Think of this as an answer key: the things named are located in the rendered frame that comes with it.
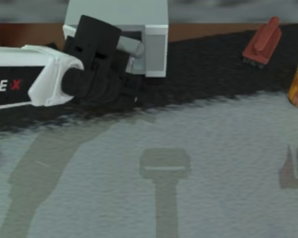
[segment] red letter x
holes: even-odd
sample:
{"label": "red letter x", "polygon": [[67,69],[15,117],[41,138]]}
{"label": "red letter x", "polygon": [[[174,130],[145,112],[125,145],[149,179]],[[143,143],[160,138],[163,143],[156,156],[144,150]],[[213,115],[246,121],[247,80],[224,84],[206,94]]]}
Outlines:
{"label": "red letter x", "polygon": [[13,85],[11,86],[11,90],[19,90],[20,89],[20,84],[21,79],[14,79],[13,80]]}

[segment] dark mat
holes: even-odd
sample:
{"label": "dark mat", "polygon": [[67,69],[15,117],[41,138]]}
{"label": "dark mat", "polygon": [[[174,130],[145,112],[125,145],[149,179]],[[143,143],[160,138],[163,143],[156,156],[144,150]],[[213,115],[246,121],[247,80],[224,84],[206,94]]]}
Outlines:
{"label": "dark mat", "polygon": [[[236,99],[261,91],[286,93],[298,65],[298,24],[283,26],[282,32],[280,43],[264,69],[241,60],[253,31],[169,44],[167,78],[145,80],[148,85],[139,107],[146,110],[218,97]],[[87,109],[72,104],[5,109],[0,110],[0,131],[60,125],[67,122],[67,116],[90,119],[114,112],[110,107]]]}

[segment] brown wooden surface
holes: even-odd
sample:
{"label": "brown wooden surface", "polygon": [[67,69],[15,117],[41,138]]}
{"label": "brown wooden surface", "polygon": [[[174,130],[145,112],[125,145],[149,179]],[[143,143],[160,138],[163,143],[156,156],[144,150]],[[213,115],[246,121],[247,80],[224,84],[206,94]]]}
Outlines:
{"label": "brown wooden surface", "polygon": [[[169,41],[180,41],[209,35],[257,29],[259,24],[171,24]],[[64,43],[62,24],[0,24],[2,46],[21,47],[25,44]]]}

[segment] gray floor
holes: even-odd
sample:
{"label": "gray floor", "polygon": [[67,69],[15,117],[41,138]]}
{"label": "gray floor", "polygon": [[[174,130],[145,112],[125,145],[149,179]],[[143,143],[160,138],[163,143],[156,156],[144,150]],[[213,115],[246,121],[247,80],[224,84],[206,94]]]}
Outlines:
{"label": "gray floor", "polygon": [[0,238],[298,238],[284,94],[0,136]]}
{"label": "gray floor", "polygon": [[[298,0],[168,0],[171,22],[298,23]],[[0,0],[0,22],[63,22],[68,0]]]}

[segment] gray box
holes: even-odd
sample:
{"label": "gray box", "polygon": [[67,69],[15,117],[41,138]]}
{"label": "gray box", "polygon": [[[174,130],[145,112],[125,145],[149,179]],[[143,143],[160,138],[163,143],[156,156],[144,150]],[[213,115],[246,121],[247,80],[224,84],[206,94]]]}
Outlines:
{"label": "gray box", "polygon": [[115,25],[126,35],[138,32],[144,53],[131,61],[130,72],[165,77],[169,29],[167,0],[70,0],[65,25],[76,27],[81,15]]}

